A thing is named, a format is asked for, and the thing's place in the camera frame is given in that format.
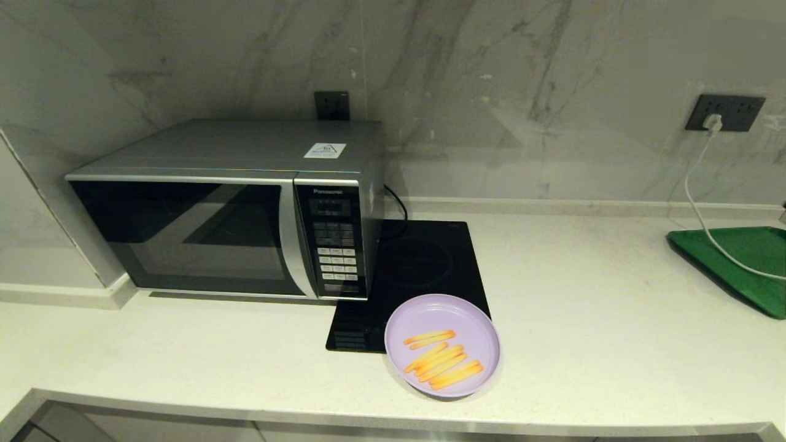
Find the wide dark wall socket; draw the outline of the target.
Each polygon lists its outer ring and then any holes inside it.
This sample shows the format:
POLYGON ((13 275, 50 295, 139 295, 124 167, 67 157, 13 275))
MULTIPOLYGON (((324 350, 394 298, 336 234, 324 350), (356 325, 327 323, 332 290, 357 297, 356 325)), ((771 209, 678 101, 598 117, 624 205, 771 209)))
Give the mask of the wide dark wall socket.
POLYGON ((720 131, 748 132, 763 108, 766 98, 702 93, 685 124, 688 131, 707 131, 707 118, 720 117, 720 131))

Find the dark glass microwave door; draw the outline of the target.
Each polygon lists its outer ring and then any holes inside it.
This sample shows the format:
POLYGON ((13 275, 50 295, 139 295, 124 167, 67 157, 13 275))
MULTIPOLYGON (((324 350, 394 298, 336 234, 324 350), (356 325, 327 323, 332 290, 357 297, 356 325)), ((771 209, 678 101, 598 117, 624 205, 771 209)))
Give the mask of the dark glass microwave door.
POLYGON ((69 183, 140 288, 316 297, 291 179, 69 183))

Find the purple plastic plate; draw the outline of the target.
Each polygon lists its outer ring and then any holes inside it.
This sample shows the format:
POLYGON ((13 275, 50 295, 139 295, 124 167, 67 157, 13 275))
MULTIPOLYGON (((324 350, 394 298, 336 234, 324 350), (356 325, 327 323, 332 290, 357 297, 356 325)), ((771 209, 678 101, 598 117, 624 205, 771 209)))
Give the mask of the purple plastic plate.
POLYGON ((387 358, 405 383, 422 394, 441 400, 457 400, 476 394, 491 382, 502 360, 502 342, 487 314, 467 300, 446 294, 427 294, 407 300, 393 311, 384 331, 387 358), (403 341, 422 333, 454 330, 449 347, 463 345, 468 358, 458 366, 478 359, 484 370, 473 377, 441 390, 418 381, 415 372, 405 374, 412 361, 437 344, 411 350, 403 341))

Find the small dark wall socket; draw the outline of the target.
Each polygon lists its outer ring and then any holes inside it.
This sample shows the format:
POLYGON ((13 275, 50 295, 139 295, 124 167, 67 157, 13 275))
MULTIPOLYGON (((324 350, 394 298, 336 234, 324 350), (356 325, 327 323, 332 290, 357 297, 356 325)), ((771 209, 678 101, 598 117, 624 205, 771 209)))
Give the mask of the small dark wall socket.
POLYGON ((350 95, 347 91, 315 91, 313 95, 318 120, 351 119, 350 95))

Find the green plastic tray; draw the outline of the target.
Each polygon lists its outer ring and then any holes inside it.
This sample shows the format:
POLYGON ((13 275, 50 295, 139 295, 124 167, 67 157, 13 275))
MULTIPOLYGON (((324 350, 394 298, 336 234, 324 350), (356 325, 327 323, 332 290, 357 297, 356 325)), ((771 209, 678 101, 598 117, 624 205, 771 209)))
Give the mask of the green plastic tray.
POLYGON ((674 230, 666 235, 666 241, 676 254, 730 296, 769 318, 786 320, 786 229, 739 227, 710 232, 737 261, 775 278, 737 266, 713 246, 704 230, 674 230))

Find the black induction cooktop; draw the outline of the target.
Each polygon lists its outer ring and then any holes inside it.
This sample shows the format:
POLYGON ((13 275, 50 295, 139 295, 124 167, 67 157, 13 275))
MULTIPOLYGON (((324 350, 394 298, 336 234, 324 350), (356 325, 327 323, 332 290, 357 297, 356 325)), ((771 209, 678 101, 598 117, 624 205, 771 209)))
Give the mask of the black induction cooktop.
POLYGON ((491 316, 466 222, 386 219, 383 232, 370 298, 337 303, 327 350, 384 354, 391 314, 421 295, 451 295, 491 316))

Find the silver microwave oven body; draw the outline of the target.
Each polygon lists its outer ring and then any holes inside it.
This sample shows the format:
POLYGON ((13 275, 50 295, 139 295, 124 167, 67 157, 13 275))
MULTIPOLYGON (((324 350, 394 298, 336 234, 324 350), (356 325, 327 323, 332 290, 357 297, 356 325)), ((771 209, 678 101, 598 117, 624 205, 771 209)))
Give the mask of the silver microwave oven body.
POLYGON ((143 138, 65 179, 291 179, 316 297, 176 294, 365 301, 384 219, 382 137, 379 122, 205 118, 143 138))

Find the beige cabinet front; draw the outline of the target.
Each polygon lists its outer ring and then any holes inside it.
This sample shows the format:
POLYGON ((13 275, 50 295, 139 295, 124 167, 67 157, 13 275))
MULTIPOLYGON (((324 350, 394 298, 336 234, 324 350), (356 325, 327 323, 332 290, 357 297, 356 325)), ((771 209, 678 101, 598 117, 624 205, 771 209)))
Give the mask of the beige cabinet front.
POLYGON ((11 442, 786 442, 768 430, 690 436, 576 436, 399 430, 207 419, 48 401, 11 442))

